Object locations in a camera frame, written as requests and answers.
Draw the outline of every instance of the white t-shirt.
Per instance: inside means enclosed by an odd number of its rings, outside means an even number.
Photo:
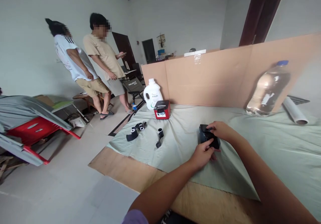
[[[88,68],[89,72],[94,76],[94,79],[99,78],[87,54],[77,46],[71,38],[67,38],[63,35],[55,35],[55,47],[60,60],[71,73],[71,77],[74,81],[78,78],[83,78],[87,81],[90,81],[90,79],[86,77],[84,71],[68,56],[67,49],[77,49],[80,59]]]

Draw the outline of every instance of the bottle label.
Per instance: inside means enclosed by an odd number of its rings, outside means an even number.
[[[155,107],[156,103],[158,101],[160,101],[159,95],[157,93],[156,94],[155,93],[151,93],[150,96],[151,96],[151,100],[152,100],[151,106]]]
[[[261,104],[266,105],[266,103],[268,102],[268,100],[269,100],[271,97],[273,97],[273,95],[274,95],[274,93],[272,93],[271,95],[267,93],[267,94],[265,95],[265,97],[263,98]]]

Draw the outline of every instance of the dark doorway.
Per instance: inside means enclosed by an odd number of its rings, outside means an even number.
[[[251,0],[240,46],[265,41],[280,1],[281,0]]]
[[[147,64],[156,62],[153,39],[142,41]]]
[[[125,61],[126,61],[128,63],[128,67],[130,68],[130,70],[133,70],[132,65],[134,63],[136,63],[136,61],[135,61],[134,54],[133,54],[133,51],[130,46],[128,36],[113,32],[113,37],[115,39],[118,51],[127,53],[125,55],[125,57],[122,59],[124,66],[125,66]]]

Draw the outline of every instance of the hand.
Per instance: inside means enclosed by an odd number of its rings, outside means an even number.
[[[94,80],[94,75],[91,74],[89,71],[85,71],[86,77],[90,80]]]
[[[194,154],[189,159],[189,163],[191,164],[192,168],[196,171],[202,169],[209,160],[215,160],[216,157],[214,152],[221,152],[221,150],[214,149],[213,147],[209,147],[209,145],[213,142],[214,139],[210,139],[202,144],[196,146]]]
[[[236,132],[234,129],[229,127],[226,123],[224,122],[219,122],[219,121],[214,121],[213,123],[209,124],[207,127],[213,128],[211,130],[211,133],[213,133],[216,137],[225,140],[227,142],[237,140],[240,138],[240,134]]]
[[[111,79],[116,80],[117,77],[113,72],[108,72],[108,75],[110,76]]]
[[[118,57],[118,58],[124,58],[124,57],[125,57],[125,55],[120,56],[120,55],[122,55],[122,54],[124,54],[124,52],[120,52],[120,53],[117,55],[117,57]]]

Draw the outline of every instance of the purple sleeve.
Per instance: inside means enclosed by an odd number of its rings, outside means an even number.
[[[148,224],[148,221],[140,210],[130,210],[127,212],[122,224]]]

